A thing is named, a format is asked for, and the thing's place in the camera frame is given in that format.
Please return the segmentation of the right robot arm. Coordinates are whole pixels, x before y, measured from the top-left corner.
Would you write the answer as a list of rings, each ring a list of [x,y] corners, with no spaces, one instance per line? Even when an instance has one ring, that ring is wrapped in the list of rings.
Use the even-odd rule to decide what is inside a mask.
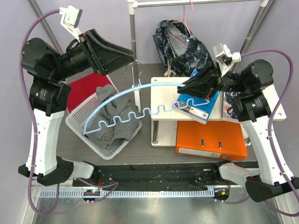
[[[272,125],[274,111],[263,94],[274,83],[272,74],[272,65],[263,59],[252,62],[240,73],[227,74],[217,62],[208,62],[177,90],[179,94],[204,99],[210,99],[218,91],[238,93],[232,99],[233,111],[249,135],[260,172],[254,174],[225,160],[213,165],[211,179],[216,184],[229,180],[243,186],[257,203],[288,192],[299,195],[299,179],[284,161]]]

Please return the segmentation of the light blue hanger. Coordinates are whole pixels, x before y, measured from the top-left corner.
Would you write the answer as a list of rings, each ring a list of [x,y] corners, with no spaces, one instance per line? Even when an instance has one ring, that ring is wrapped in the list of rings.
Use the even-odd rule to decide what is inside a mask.
[[[175,108],[186,109],[188,106],[195,108],[198,106],[209,106],[212,102],[210,99],[201,99],[186,94],[180,94],[180,96],[185,97],[185,99],[181,100],[177,98],[177,100],[173,100],[169,109],[167,109],[164,104],[159,104],[154,110],[148,107],[139,110],[138,106],[127,97],[131,92],[160,86],[184,87],[184,84],[176,84],[173,82],[142,84],[119,93],[113,90],[110,84],[104,87],[98,87],[96,89],[96,100],[99,105],[87,118],[84,124],[83,134],[86,136],[94,133],[104,135],[110,132],[110,129],[113,129],[114,134],[123,133],[124,127],[128,124],[132,125],[133,129],[135,129],[137,120],[143,119],[146,114],[158,115],[161,112],[171,112]]]

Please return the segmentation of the pink wire hanger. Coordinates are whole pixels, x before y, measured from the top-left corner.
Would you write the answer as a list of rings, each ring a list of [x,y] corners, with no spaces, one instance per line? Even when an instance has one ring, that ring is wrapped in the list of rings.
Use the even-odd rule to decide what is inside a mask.
[[[190,2],[190,5],[191,5],[191,8],[192,8],[192,11],[194,10],[194,7],[193,7],[193,2],[192,0],[189,0]],[[185,5],[183,5],[183,19],[181,21],[173,21],[172,23],[183,23],[186,27],[186,30],[188,32],[189,35],[191,35],[191,32],[190,32],[190,29],[187,25],[187,22],[186,22],[186,10],[185,10]]]

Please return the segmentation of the dark floral shorts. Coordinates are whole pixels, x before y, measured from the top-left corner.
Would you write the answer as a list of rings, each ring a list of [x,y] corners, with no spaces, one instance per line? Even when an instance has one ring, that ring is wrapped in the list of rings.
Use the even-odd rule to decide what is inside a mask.
[[[204,45],[187,26],[179,21],[163,20],[153,35],[160,61],[165,67],[165,77],[190,77],[212,57]]]

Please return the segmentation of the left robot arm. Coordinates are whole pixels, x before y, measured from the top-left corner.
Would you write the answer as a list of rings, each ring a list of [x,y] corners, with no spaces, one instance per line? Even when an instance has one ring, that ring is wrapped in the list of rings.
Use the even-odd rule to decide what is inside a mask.
[[[19,166],[19,174],[36,177],[44,186],[70,178],[95,186],[100,179],[95,165],[57,156],[58,132],[71,92],[64,81],[88,68],[107,75],[133,61],[132,50],[106,41],[94,29],[79,34],[64,54],[40,38],[26,40],[21,50],[21,69],[33,76],[28,99],[34,118],[28,160]]]

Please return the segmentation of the grey shorts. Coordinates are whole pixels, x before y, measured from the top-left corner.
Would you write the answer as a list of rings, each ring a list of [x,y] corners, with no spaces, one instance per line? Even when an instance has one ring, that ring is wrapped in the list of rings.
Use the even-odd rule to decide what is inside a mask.
[[[140,116],[138,107],[127,96],[118,97],[102,109],[89,122],[86,136],[97,146],[120,145],[130,140],[139,125],[139,120],[129,112]]]

